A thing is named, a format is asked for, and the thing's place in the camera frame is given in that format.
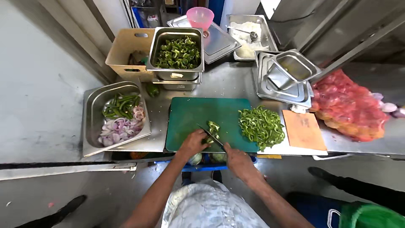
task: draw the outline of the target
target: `green bag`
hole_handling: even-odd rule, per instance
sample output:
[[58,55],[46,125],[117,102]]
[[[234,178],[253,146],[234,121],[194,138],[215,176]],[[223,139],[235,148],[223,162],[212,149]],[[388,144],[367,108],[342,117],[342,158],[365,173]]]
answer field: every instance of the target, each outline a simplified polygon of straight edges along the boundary
[[339,228],[405,228],[405,218],[386,207],[357,201],[342,206]]

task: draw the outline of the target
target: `orange cutting board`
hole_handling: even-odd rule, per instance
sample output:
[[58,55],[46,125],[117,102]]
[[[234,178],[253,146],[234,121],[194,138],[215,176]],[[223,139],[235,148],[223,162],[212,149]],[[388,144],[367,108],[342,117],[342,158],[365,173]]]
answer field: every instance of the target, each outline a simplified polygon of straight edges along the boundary
[[326,151],[315,115],[283,110],[290,146]]

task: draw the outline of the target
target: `hand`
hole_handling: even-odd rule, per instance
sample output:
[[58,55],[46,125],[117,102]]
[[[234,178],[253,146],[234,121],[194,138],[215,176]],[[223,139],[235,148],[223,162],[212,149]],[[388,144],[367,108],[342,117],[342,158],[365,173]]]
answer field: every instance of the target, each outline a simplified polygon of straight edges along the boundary
[[188,161],[194,154],[201,152],[209,146],[208,143],[201,144],[202,139],[206,136],[207,133],[205,133],[203,129],[193,131],[181,144],[181,147],[177,151],[176,156]]
[[247,153],[238,149],[233,149],[226,143],[224,145],[226,154],[228,155],[227,165],[229,169],[248,185],[250,181],[256,181],[258,178],[263,179],[262,174],[254,167],[252,160]]

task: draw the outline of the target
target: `black trousers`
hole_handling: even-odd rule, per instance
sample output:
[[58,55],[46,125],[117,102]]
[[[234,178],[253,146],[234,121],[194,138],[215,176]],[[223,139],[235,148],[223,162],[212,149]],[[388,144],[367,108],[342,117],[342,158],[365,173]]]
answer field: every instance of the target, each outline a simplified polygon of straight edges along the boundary
[[351,177],[335,176],[327,180],[336,188],[354,196],[373,201],[405,216],[405,192],[358,181]]
[[37,219],[16,228],[51,228],[52,226],[60,223],[65,216],[61,216],[58,212],[53,215]]

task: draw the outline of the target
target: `stainless steel counter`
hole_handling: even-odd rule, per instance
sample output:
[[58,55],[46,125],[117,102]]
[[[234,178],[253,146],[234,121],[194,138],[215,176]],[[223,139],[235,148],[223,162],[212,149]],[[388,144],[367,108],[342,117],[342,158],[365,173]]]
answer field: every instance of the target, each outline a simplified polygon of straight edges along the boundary
[[[357,83],[369,87],[373,92],[379,92],[377,88],[362,84],[362,78],[367,79],[373,73],[375,77],[381,76],[386,68],[379,73],[375,72],[378,66],[372,64],[348,64],[344,71]],[[394,71],[404,75],[405,70],[397,66]],[[255,65],[254,63],[223,62],[214,63],[206,67],[202,74],[202,84],[194,91],[174,91],[162,90],[157,98],[145,96],[149,118],[151,120],[152,134],[149,137],[136,140],[131,143],[111,149],[111,151],[151,151],[164,152],[166,131],[168,123],[168,110],[173,97],[219,97],[219,98],[246,98],[252,107],[264,105],[266,108],[279,113],[282,123],[284,123],[282,110],[289,109],[290,105],[278,101],[261,100],[255,94]],[[404,119],[391,118],[386,124],[386,134],[382,139],[372,142],[352,142],[348,137],[340,134],[336,130],[330,129],[319,121],[322,136],[326,147],[330,152],[350,152],[350,153],[372,153],[372,154],[400,154],[404,155],[405,140],[401,130],[405,129]],[[289,146],[287,134],[286,139],[273,148],[266,148],[261,154],[281,154],[281,155],[326,155],[324,151],[297,148]]]
[[[168,110],[173,97],[214,97],[214,98],[246,98],[252,107],[264,105],[279,113],[288,105],[273,100],[261,100],[255,92],[254,63],[223,62],[206,66],[202,74],[202,84],[193,91],[162,90],[157,98],[145,96],[151,120],[152,134],[111,149],[111,151],[151,151],[164,152],[168,124]],[[326,155],[325,151],[290,147],[288,139],[273,148],[266,148],[261,154],[283,155]]]

